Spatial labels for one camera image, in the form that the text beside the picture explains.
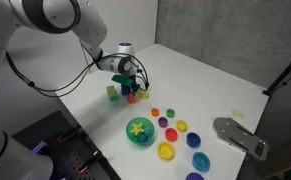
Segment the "white wall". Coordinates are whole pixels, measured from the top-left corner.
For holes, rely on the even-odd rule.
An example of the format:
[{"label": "white wall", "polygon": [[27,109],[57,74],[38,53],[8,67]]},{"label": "white wall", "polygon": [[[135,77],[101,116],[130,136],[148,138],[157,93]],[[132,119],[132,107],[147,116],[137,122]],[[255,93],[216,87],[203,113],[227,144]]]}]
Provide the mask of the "white wall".
[{"label": "white wall", "polygon": [[[154,44],[157,0],[94,0],[108,28],[101,45],[115,52],[128,41],[136,51]],[[9,51],[19,70],[43,88],[57,88],[72,80],[86,62],[71,32],[49,35],[22,28],[12,37]],[[0,71],[0,129],[13,134],[59,109],[57,99],[46,98],[21,82],[5,61]]]}]

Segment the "white table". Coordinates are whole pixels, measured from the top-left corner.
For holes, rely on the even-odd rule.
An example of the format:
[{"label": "white table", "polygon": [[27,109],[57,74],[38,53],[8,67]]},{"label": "white table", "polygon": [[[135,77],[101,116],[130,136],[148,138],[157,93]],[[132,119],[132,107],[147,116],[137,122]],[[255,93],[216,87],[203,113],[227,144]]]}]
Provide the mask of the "white table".
[{"label": "white table", "polygon": [[[263,88],[161,45],[154,44],[136,56],[149,74],[149,99],[129,105],[120,96],[118,101],[110,102],[106,86],[115,85],[120,94],[120,85],[111,80],[112,73],[104,71],[88,75],[77,90],[61,98],[119,176],[123,180],[182,180],[198,172],[205,179],[236,179],[245,153],[217,139],[212,122],[217,117],[231,117],[232,108],[236,108],[244,112],[245,118],[234,119],[255,132],[268,100],[262,94]],[[157,155],[157,145],[165,137],[158,118],[150,115],[152,107],[159,108],[163,115],[168,108],[176,111],[169,127],[175,127],[178,119],[188,123],[188,131],[179,133],[172,143],[176,154],[171,161]],[[151,146],[140,147],[128,140],[125,128],[135,117],[149,118],[155,125]],[[191,131],[202,139],[197,149],[186,144],[186,135]],[[197,151],[209,156],[208,172],[192,166],[192,155]]]}]

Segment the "green bowl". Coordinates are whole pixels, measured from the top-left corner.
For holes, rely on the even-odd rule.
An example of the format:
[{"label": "green bowl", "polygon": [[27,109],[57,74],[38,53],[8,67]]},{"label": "green bowl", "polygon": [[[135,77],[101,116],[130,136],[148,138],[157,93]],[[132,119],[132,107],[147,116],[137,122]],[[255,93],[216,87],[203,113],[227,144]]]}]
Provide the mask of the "green bowl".
[{"label": "green bowl", "polygon": [[[138,135],[131,132],[133,130],[133,124],[139,125],[142,124],[142,129],[144,132],[140,132]],[[155,128],[153,123],[144,117],[137,117],[132,119],[126,126],[127,137],[135,144],[144,145],[149,142],[154,135]]]}]

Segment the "gray wall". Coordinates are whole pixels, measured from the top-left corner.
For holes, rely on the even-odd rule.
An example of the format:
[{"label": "gray wall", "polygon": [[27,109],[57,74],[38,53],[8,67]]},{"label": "gray wall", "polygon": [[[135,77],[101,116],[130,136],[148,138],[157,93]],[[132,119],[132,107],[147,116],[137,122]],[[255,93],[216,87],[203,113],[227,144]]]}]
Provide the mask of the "gray wall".
[{"label": "gray wall", "polygon": [[[156,42],[267,88],[291,61],[291,0],[159,0]],[[291,82],[257,134],[271,151],[291,140]]]}]

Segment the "metal bracket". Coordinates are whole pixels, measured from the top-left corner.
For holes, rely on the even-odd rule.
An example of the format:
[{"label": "metal bracket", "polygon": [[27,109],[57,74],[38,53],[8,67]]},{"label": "metal bracket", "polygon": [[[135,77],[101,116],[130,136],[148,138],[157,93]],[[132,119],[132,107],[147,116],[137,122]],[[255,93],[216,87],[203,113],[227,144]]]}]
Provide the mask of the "metal bracket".
[{"label": "metal bracket", "polygon": [[264,161],[266,159],[268,144],[232,118],[216,118],[213,127],[217,136],[229,145],[242,149],[256,160]]}]

